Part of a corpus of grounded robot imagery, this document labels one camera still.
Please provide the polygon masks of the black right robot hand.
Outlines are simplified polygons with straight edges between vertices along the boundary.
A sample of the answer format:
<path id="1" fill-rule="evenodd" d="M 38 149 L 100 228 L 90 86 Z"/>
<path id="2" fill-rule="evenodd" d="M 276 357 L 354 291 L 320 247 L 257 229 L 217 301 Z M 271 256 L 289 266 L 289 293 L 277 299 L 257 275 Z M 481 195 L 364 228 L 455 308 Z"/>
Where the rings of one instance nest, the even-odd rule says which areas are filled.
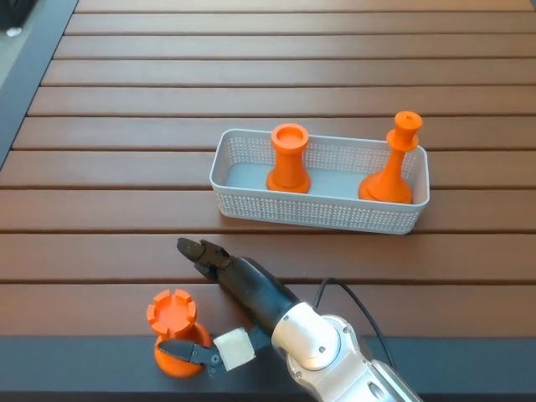
<path id="1" fill-rule="evenodd" d="M 157 334 L 154 357 L 165 373 L 187 378 L 203 369 L 211 375 L 237 369 L 271 344 L 277 323 L 299 304 L 298 297 L 256 261 L 229 254 L 207 240 L 180 238 L 178 251 L 205 278 L 218 284 L 255 324 L 211 338 L 197 323 L 197 307 L 186 292 L 164 291 L 147 308 L 147 320 Z"/>

